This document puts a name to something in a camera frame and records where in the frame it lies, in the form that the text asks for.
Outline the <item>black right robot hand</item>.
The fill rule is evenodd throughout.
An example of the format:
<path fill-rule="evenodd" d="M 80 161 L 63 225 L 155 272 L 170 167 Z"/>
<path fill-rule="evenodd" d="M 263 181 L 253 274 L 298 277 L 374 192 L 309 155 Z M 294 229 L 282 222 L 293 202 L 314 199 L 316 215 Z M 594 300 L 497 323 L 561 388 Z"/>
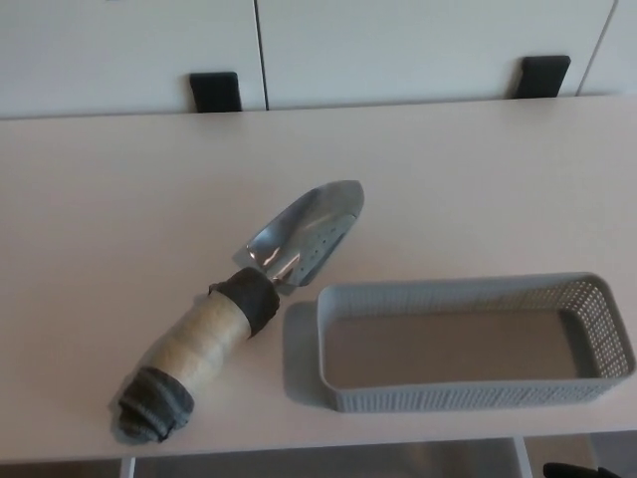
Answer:
<path fill-rule="evenodd" d="M 545 478 L 620 478 L 604 467 L 588 468 L 560 462 L 545 463 L 542 474 Z"/>

